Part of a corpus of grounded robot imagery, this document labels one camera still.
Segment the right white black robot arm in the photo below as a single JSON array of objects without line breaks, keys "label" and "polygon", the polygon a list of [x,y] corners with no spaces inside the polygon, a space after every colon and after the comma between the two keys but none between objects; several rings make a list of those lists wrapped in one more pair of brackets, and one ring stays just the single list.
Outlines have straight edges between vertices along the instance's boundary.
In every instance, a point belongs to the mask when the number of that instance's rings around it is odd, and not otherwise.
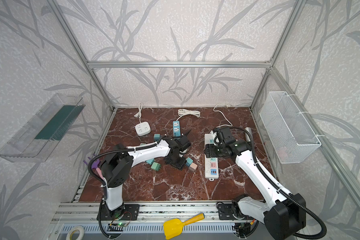
[{"label": "right white black robot arm", "polygon": [[[207,158],[230,158],[250,177],[264,201],[242,197],[236,201],[236,205],[241,214],[263,223],[275,240],[284,240],[290,236],[318,240],[327,234],[325,223],[306,207],[305,199],[300,194],[293,195],[282,186],[258,160],[249,143],[239,140],[229,145],[217,145],[210,140],[205,144],[205,155]],[[319,223],[319,233],[299,233],[306,227],[307,215]]]}]

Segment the long white multicolour power strip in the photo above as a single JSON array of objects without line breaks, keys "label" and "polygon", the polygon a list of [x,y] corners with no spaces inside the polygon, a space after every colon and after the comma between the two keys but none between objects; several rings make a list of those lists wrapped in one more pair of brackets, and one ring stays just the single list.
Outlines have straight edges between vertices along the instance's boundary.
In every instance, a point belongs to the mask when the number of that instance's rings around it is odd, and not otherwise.
[{"label": "long white multicolour power strip", "polygon": [[[215,146],[214,135],[213,134],[205,134],[205,150],[209,153],[211,147]],[[219,166],[218,159],[208,157],[205,154],[205,178],[209,181],[214,181],[219,178]]]}]

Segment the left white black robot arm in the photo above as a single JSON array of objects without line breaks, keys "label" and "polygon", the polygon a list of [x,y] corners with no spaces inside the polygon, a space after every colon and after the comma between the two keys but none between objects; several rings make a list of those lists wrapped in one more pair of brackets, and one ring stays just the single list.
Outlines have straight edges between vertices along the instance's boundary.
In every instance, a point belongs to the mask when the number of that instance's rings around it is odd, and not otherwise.
[{"label": "left white black robot arm", "polygon": [[164,158],[166,164],[182,170],[187,162],[184,154],[191,147],[189,133],[178,137],[164,135],[156,142],[136,147],[119,144],[113,151],[92,158],[87,165],[88,172],[101,183],[108,210],[122,209],[123,184],[134,166],[150,159]]}]

